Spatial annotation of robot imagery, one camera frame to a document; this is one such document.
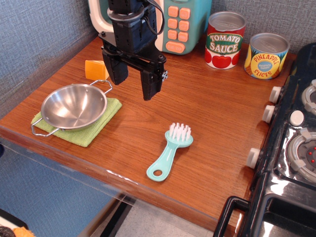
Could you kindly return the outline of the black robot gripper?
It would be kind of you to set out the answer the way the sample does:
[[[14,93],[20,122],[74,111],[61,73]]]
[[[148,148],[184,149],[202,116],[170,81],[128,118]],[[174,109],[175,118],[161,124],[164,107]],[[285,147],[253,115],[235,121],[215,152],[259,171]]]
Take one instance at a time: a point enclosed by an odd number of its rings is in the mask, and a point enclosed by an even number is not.
[[[151,100],[161,90],[166,57],[155,46],[162,29],[157,27],[159,5],[109,5],[113,31],[103,30],[103,60],[115,85],[128,77],[128,67],[141,72],[143,98]]]

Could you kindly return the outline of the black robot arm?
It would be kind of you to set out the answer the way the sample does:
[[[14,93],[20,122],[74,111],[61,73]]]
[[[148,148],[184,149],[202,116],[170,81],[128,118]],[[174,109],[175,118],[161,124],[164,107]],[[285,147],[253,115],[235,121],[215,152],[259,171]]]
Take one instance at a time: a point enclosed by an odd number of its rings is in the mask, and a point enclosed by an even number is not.
[[[110,0],[107,14],[112,33],[102,31],[102,53],[109,76],[115,85],[128,77],[128,67],[140,72],[143,98],[151,100],[167,78],[166,57],[155,46],[163,32],[157,27],[156,11],[161,7],[154,0]]]

